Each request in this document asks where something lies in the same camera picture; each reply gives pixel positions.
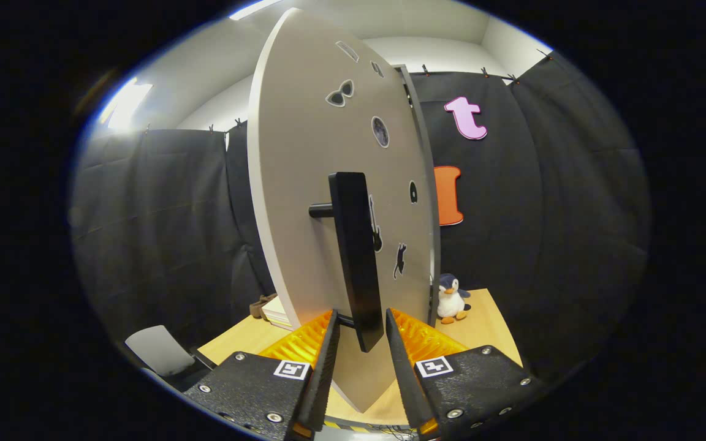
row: book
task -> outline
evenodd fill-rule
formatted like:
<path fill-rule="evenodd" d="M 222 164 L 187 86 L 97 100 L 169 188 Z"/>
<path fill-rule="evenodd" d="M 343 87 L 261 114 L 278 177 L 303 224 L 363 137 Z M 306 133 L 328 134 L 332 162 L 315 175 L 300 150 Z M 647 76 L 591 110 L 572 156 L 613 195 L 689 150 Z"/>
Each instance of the book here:
<path fill-rule="evenodd" d="M 290 324 L 288 315 L 285 313 L 283 302 L 280 301 L 278 296 L 267 304 L 264 304 L 260 309 L 272 325 L 286 330 L 294 330 L 294 327 Z"/>

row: black handle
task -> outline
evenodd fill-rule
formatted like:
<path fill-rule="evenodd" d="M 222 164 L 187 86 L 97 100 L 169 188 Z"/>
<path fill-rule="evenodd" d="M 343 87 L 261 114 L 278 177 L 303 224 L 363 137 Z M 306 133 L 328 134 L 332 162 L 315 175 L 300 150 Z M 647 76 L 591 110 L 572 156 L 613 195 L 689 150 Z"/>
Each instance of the black handle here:
<path fill-rule="evenodd" d="M 334 218 L 352 315 L 352 326 L 342 315 L 341 324 L 355 329 L 361 350 L 369 352 L 383 337 L 384 329 L 366 178 L 364 173 L 331 173 L 328 187 L 331 204 L 313 204 L 309 215 Z"/>

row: penguin plush toy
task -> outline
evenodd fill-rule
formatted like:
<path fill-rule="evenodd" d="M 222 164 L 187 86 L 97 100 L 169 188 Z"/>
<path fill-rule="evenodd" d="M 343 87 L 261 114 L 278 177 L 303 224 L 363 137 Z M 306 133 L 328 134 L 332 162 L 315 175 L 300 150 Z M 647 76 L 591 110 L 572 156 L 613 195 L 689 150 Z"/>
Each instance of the penguin plush toy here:
<path fill-rule="evenodd" d="M 459 280 L 453 274 L 440 274 L 438 316 L 440 323 L 447 325 L 454 319 L 462 320 L 468 316 L 470 305 L 463 298 L 469 298 L 470 293 L 459 289 Z"/>

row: orange letter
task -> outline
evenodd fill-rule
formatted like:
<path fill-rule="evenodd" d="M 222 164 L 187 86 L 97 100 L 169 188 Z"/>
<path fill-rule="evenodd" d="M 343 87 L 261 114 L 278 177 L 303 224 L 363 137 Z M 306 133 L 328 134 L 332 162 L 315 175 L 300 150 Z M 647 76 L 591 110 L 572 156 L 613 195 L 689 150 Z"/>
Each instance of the orange letter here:
<path fill-rule="evenodd" d="M 440 226 L 456 225 L 465 218 L 457 209 L 457 178 L 461 174 L 462 172 L 457 167 L 450 167 L 449 165 L 435 167 Z"/>

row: clip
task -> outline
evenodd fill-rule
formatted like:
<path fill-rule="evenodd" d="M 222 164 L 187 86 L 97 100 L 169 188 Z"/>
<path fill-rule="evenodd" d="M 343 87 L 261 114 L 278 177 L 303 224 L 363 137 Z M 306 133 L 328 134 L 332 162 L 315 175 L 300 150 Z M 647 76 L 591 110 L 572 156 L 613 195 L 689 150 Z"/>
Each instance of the clip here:
<path fill-rule="evenodd" d="M 544 51 L 543 51 L 543 50 L 540 50 L 540 48 L 536 48 L 536 50 L 537 50 L 538 52 L 540 52 L 540 53 L 544 53 Z M 549 55 L 546 54 L 546 53 L 544 53 L 544 56 L 546 56 L 546 58 L 549 58 L 549 59 L 554 59 L 554 58 L 552 58 L 551 56 L 549 56 Z"/>

